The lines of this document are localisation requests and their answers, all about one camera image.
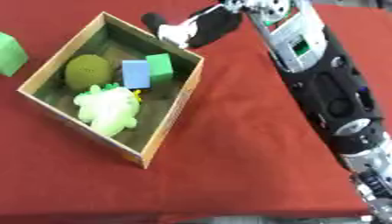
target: tennis ball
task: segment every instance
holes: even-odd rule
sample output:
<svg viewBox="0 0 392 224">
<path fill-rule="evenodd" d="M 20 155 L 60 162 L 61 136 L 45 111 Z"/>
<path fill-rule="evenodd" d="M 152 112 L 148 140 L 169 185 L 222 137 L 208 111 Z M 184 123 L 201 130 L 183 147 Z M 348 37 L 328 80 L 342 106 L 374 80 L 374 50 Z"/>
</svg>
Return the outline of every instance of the tennis ball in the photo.
<svg viewBox="0 0 392 224">
<path fill-rule="evenodd" d="M 84 54 L 66 65 L 66 84 L 77 92 L 92 85 L 104 85 L 113 79 L 113 68 L 106 59 L 93 54 Z"/>
</svg>

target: cardboard box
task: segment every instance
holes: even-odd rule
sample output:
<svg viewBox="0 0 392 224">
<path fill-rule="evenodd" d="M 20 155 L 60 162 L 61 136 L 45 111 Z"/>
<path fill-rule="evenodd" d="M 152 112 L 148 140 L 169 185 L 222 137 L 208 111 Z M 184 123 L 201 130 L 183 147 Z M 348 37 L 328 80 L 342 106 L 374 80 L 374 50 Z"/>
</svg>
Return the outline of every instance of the cardboard box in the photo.
<svg viewBox="0 0 392 224">
<path fill-rule="evenodd" d="M 67 62 L 85 53 L 98 54 L 114 67 L 122 60 L 140 60 L 151 54 L 169 53 L 174 78 L 164 94 L 161 89 L 154 88 L 143 94 L 135 129 L 125 129 L 113 137 L 100 136 L 77 119 L 79 108 L 73 104 L 75 93 L 64 83 Z M 103 12 L 56 52 L 18 92 L 70 126 L 112 145 L 128 160 L 147 168 L 196 88 L 203 61 L 195 53 L 163 43 L 148 32 Z"/>
</svg>

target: red tablecloth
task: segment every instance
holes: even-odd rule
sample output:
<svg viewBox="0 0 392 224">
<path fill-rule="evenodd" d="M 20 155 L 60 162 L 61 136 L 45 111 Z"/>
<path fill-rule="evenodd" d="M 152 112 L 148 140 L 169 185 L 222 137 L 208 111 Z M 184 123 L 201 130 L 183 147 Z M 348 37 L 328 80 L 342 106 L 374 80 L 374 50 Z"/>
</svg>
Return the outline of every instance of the red tablecloth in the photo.
<svg viewBox="0 0 392 224">
<path fill-rule="evenodd" d="M 44 223 L 45 217 L 102 220 L 139 214 L 129 223 L 150 223 L 159 215 L 166 215 L 160 218 L 165 222 L 199 214 L 365 213 L 347 173 L 303 118 L 248 20 L 237 32 L 197 51 L 206 57 L 202 82 L 146 171 L 41 115 L 15 91 L 101 11 L 143 27 L 140 16 L 147 11 L 177 23 L 212 2 L 2 4 L 0 31 L 15 36 L 31 59 L 14 77 L 0 77 L 0 222 L 27 215 Z M 317 9 L 367 75 L 392 127 L 389 15 Z"/>
</svg>

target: green foam cube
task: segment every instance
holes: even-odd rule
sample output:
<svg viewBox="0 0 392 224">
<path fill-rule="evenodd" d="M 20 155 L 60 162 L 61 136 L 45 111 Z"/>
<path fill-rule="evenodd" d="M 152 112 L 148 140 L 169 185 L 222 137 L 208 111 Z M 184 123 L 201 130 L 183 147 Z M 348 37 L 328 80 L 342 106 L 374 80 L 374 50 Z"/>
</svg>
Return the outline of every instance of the green foam cube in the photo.
<svg viewBox="0 0 392 224">
<path fill-rule="evenodd" d="M 150 79 L 152 83 L 172 79 L 173 68 L 169 53 L 149 55 L 145 58 L 150 64 Z"/>
<path fill-rule="evenodd" d="M 10 35 L 0 32 L 0 74 L 11 77 L 28 60 L 25 50 Z"/>
</svg>

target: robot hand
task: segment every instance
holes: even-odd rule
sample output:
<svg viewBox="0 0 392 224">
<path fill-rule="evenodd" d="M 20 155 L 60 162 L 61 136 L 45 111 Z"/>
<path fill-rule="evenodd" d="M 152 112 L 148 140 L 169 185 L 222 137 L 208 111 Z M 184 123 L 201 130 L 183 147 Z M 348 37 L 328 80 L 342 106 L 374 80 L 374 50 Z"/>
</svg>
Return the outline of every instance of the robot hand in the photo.
<svg viewBox="0 0 392 224">
<path fill-rule="evenodd" d="M 375 2 L 378 7 L 385 3 Z M 240 12 L 262 35 L 272 63 L 308 122 L 352 174 L 351 181 L 376 217 L 374 223 L 392 223 L 391 139 L 363 75 L 309 0 L 226 0 L 177 26 L 165 24 L 156 14 L 147 14 L 143 21 L 162 40 L 199 47 L 234 31 L 242 21 Z"/>
</svg>

